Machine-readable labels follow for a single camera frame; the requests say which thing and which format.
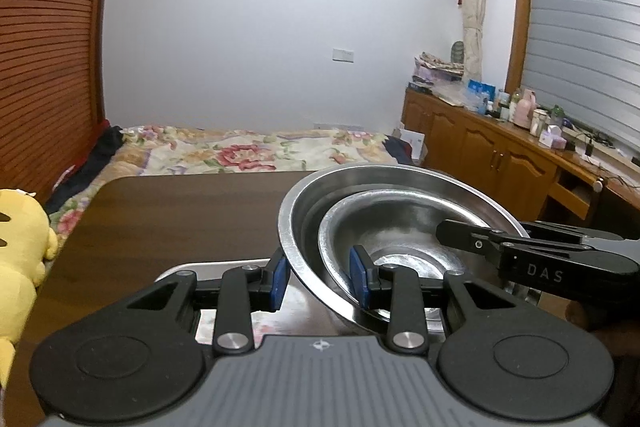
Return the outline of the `white lidded jar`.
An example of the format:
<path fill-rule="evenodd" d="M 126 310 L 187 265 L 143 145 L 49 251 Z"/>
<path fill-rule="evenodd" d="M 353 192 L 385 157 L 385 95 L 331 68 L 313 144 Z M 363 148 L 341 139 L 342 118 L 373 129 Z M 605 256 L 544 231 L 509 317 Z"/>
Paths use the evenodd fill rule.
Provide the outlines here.
<path fill-rule="evenodd" d="M 532 121 L 530 122 L 529 134 L 538 138 L 544 126 L 547 124 L 548 114 L 545 110 L 537 108 L 534 110 Z"/>

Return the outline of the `wooden louvered wardrobe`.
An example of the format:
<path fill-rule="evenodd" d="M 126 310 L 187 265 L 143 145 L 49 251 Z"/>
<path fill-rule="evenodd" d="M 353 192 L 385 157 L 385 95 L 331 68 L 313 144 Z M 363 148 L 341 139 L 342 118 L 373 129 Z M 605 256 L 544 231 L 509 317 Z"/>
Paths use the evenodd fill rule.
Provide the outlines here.
<path fill-rule="evenodd" d="M 104 0 L 1 0 L 1 185 L 45 202 L 106 127 Z"/>

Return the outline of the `grey window blind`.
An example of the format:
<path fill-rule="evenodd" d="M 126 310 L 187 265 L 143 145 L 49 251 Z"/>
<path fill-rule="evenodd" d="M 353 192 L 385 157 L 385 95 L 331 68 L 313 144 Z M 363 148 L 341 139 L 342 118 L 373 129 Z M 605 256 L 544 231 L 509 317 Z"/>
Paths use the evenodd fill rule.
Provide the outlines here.
<path fill-rule="evenodd" d="M 639 145 L 639 0 L 530 0 L 523 86 L 540 105 Z"/>

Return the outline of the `dark clothes on bed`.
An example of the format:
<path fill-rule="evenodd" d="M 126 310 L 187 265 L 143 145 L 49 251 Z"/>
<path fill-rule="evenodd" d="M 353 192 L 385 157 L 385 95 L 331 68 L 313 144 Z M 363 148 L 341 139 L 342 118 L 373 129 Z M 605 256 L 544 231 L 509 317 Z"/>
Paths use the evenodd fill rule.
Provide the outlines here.
<path fill-rule="evenodd" d="M 124 144 L 122 128 L 108 124 L 90 152 L 67 169 L 56 182 L 43 208 L 50 215 L 60 210 L 67 199 L 84 191 Z"/>

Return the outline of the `floral tray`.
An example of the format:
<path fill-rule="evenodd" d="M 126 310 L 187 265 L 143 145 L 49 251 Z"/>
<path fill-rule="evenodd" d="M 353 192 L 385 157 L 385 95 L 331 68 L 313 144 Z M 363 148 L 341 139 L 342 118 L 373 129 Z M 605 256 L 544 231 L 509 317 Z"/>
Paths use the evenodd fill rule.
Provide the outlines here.
<path fill-rule="evenodd" d="M 413 269 L 400 265 L 377 267 L 364 259 L 359 248 L 349 253 L 349 274 L 356 285 L 359 311 L 377 305 L 390 312 L 390 321 L 378 335 L 390 349 L 419 353 L 427 349 L 427 307 L 445 304 L 442 280 L 419 277 Z M 244 353 L 256 348 L 254 313 L 281 313 L 276 333 L 291 329 L 296 335 L 319 336 L 329 329 L 355 326 L 342 322 L 320 300 L 306 296 L 302 285 L 294 285 L 294 296 L 286 298 L 291 267 L 282 251 L 266 265 L 242 265 L 224 272 L 219 279 L 200 280 L 192 270 L 175 270 L 157 280 L 154 299 L 166 295 L 163 310 L 175 305 L 174 321 L 195 332 L 203 310 L 216 312 L 213 349 L 219 353 Z"/>

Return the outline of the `pile of folded fabrics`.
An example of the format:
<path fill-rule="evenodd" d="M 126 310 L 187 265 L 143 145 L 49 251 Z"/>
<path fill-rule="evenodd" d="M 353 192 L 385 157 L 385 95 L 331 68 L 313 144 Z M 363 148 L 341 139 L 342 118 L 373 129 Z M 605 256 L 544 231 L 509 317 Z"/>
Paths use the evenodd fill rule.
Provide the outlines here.
<path fill-rule="evenodd" d="M 440 87 L 447 83 L 460 82 L 463 73 L 462 64 L 446 62 L 432 54 L 421 53 L 414 59 L 411 80 L 429 88 Z"/>

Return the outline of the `white wall socket strip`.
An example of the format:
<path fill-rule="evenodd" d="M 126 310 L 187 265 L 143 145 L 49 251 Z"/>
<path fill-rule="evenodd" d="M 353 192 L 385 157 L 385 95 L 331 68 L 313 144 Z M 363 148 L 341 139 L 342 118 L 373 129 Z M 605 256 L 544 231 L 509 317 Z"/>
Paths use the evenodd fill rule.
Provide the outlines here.
<path fill-rule="evenodd" d="M 315 122 L 316 130 L 344 130 L 348 132 L 363 132 L 364 128 L 356 124 L 330 124 L 329 122 Z"/>

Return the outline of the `white wall switch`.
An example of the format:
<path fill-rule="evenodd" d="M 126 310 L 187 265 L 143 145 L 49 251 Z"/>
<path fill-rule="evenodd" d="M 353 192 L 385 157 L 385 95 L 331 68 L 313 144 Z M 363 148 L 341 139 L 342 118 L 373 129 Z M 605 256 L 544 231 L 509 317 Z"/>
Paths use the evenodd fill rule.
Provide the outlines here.
<path fill-rule="evenodd" d="M 332 61 L 339 63 L 353 63 L 355 62 L 355 53 L 349 50 L 334 48 L 332 50 Z"/>

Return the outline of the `white paper bag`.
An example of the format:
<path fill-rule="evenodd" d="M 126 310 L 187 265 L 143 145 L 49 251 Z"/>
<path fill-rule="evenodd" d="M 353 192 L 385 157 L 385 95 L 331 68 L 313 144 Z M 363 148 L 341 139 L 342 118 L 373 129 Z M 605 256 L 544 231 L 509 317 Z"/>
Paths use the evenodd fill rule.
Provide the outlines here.
<path fill-rule="evenodd" d="M 397 129 L 398 138 L 411 147 L 411 158 L 414 162 L 420 162 L 424 157 L 425 135 L 421 132 L 408 129 Z"/>

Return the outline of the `yellow Pikachu plush toy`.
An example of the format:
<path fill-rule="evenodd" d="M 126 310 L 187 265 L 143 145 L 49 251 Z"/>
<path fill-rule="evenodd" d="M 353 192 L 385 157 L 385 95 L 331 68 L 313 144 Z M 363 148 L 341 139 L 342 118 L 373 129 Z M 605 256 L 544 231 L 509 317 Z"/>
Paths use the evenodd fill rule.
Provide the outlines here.
<path fill-rule="evenodd" d="M 8 384 L 16 345 L 58 253 L 58 236 L 35 196 L 4 188 L 0 195 L 1 387 Z"/>

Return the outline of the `large steel bowl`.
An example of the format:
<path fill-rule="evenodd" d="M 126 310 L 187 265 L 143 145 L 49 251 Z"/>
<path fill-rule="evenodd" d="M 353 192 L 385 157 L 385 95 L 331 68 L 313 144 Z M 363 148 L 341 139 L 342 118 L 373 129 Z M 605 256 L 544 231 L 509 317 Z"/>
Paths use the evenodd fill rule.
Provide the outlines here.
<path fill-rule="evenodd" d="M 311 295 L 353 329 L 380 333 L 390 314 L 360 309 L 348 279 L 352 246 L 363 246 L 377 265 L 405 265 L 420 277 L 469 271 L 501 283 L 483 257 L 439 243 L 436 228 L 446 219 L 527 234 L 498 202 L 452 176 L 383 164 L 345 164 L 305 176 L 282 200 L 278 234 Z"/>

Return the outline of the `pink thermos jug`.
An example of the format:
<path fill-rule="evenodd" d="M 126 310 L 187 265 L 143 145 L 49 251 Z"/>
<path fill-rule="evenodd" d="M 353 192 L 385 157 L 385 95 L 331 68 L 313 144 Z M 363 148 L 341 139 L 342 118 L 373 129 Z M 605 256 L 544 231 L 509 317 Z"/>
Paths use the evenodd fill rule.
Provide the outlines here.
<path fill-rule="evenodd" d="M 513 124 L 523 129 L 529 129 L 537 108 L 536 94 L 533 90 L 525 89 L 516 103 Z"/>

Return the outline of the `blue photo box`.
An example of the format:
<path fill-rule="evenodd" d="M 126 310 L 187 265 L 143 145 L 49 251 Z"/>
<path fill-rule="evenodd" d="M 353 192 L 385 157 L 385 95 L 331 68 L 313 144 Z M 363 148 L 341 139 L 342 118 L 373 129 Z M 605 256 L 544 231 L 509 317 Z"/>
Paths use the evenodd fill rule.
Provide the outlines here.
<path fill-rule="evenodd" d="M 486 115 L 491 112 L 495 96 L 495 86 L 490 83 L 470 79 L 468 87 L 466 87 L 465 107 L 475 114 Z"/>

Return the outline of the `small steel bowl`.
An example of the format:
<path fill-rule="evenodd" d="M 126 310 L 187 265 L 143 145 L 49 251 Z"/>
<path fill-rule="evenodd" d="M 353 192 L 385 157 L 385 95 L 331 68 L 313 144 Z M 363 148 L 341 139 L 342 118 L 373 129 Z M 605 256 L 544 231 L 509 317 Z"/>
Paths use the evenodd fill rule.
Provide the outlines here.
<path fill-rule="evenodd" d="M 485 223 L 455 202 L 420 191 L 377 188 L 349 195 L 326 212 L 318 228 L 326 279 L 334 291 L 354 298 L 348 254 L 361 245 L 375 265 L 403 265 L 419 277 L 439 280 L 449 270 L 466 270 L 496 283 L 497 270 L 484 258 L 439 243 L 436 227 L 446 219 Z"/>

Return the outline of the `pink tissue box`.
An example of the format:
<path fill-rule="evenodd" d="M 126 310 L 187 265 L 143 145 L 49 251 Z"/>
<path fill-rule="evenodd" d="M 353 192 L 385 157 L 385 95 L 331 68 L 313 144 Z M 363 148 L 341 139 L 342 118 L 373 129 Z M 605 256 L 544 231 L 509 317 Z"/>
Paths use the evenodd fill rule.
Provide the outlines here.
<path fill-rule="evenodd" d="M 538 143 L 543 147 L 551 148 L 551 150 L 564 150 L 566 147 L 566 140 L 562 137 L 562 129 L 554 124 L 541 131 Z"/>

